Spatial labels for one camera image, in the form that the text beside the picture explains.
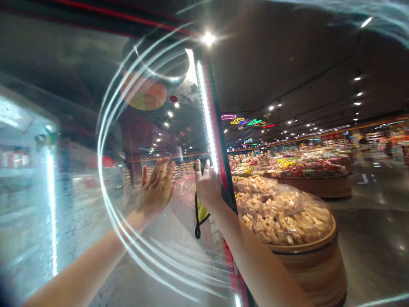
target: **finger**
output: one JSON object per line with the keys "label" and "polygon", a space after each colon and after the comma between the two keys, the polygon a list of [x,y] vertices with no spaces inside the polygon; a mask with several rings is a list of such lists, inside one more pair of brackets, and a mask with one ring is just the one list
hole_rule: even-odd
{"label": "finger", "polygon": [[200,169],[201,169],[200,160],[197,159],[196,160],[196,175],[195,175],[196,181],[198,181],[202,177],[202,171]]}
{"label": "finger", "polygon": [[142,167],[142,187],[148,183],[148,168],[146,165]]}
{"label": "finger", "polygon": [[173,170],[174,170],[174,169],[175,169],[175,163],[172,162],[172,163],[169,165],[169,167],[168,167],[168,169],[167,169],[167,172],[166,172],[166,175],[165,175],[165,178],[164,178],[164,181],[165,181],[165,184],[166,184],[166,185],[169,185],[169,184],[170,184],[170,182],[171,182],[171,180],[172,180]]}
{"label": "finger", "polygon": [[163,177],[165,177],[166,168],[167,168],[168,164],[169,164],[169,158],[166,157],[165,159],[163,159],[162,165],[159,168],[159,172],[158,172],[158,175],[156,177],[156,180],[158,180],[158,182],[161,182]]}
{"label": "finger", "polygon": [[216,180],[216,170],[215,170],[214,166],[210,167],[210,179],[212,181]]}
{"label": "finger", "polygon": [[210,159],[206,159],[206,163],[204,165],[204,171],[203,171],[203,176],[207,176],[209,174],[210,170]]}
{"label": "finger", "polygon": [[173,190],[174,190],[174,189],[175,189],[175,181],[172,180],[172,181],[170,182],[169,196],[168,196],[168,198],[167,198],[166,204],[168,204],[168,203],[170,202],[170,199],[172,198]]}
{"label": "finger", "polygon": [[153,168],[152,174],[150,175],[148,186],[150,186],[155,180],[158,174],[159,168],[162,165],[162,159],[156,161],[155,167]]}

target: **candy pile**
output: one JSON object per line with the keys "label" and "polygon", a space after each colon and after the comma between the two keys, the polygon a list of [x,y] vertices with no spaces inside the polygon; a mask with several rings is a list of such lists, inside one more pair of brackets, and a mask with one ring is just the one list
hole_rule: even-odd
{"label": "candy pile", "polygon": [[311,243],[332,229],[326,204],[274,179],[233,177],[241,220],[267,244]]}

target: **led light strip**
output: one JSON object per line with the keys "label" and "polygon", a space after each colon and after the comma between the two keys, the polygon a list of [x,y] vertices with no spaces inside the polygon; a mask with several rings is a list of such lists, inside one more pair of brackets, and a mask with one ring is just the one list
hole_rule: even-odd
{"label": "led light strip", "polygon": [[206,120],[207,133],[209,135],[210,143],[210,152],[213,160],[213,166],[218,171],[217,155],[216,155],[216,144],[214,142],[212,121],[210,119],[210,106],[207,101],[206,88],[205,88],[205,76],[203,73],[203,67],[201,61],[197,62],[197,70],[199,75],[200,91],[202,93],[203,109],[204,109],[204,118]]}
{"label": "led light strip", "polygon": [[52,275],[55,277],[57,271],[57,226],[55,220],[55,175],[54,175],[54,156],[50,150],[47,150],[46,156],[47,179],[49,205],[51,211],[51,240],[52,240]]}

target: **supermarket aisle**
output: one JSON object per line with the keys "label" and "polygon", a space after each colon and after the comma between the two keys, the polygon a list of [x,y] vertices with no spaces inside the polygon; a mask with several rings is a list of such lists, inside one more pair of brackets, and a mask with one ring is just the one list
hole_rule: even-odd
{"label": "supermarket aisle", "polygon": [[408,306],[399,295],[409,293],[409,170],[368,153],[354,163],[350,181],[353,197],[330,202],[348,276],[346,306],[384,299]]}

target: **bulk food display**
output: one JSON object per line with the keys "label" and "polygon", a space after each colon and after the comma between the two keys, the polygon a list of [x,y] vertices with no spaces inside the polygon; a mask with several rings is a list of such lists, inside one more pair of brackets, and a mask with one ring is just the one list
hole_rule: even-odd
{"label": "bulk food display", "polygon": [[350,197],[348,174],[351,159],[347,151],[323,148],[272,157],[238,155],[230,157],[233,176],[254,175],[275,178],[321,198]]}
{"label": "bulk food display", "polygon": [[233,185],[240,220],[276,254],[314,306],[341,306],[346,274],[327,204],[258,175],[233,176]]}
{"label": "bulk food display", "polygon": [[313,195],[257,175],[233,183],[241,220],[266,244],[312,243],[333,228],[326,203]]}

